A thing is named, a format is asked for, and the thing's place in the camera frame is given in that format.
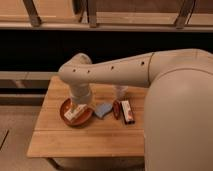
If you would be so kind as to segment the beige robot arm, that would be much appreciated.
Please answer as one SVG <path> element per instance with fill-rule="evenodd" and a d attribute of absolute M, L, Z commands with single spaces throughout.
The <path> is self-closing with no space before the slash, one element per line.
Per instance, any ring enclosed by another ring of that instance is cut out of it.
<path fill-rule="evenodd" d="M 73 56 L 58 71 L 75 103 L 91 83 L 148 89 L 144 102 L 145 171 L 213 171 L 213 54 L 200 49 L 151 52 L 93 64 Z"/>

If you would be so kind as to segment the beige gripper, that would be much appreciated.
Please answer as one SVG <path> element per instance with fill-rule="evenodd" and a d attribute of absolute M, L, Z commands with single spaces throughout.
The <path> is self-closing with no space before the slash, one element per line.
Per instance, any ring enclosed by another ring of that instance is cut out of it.
<path fill-rule="evenodd" d="M 70 97 L 75 104 L 89 104 L 92 100 L 92 90 L 89 84 L 70 86 Z"/>

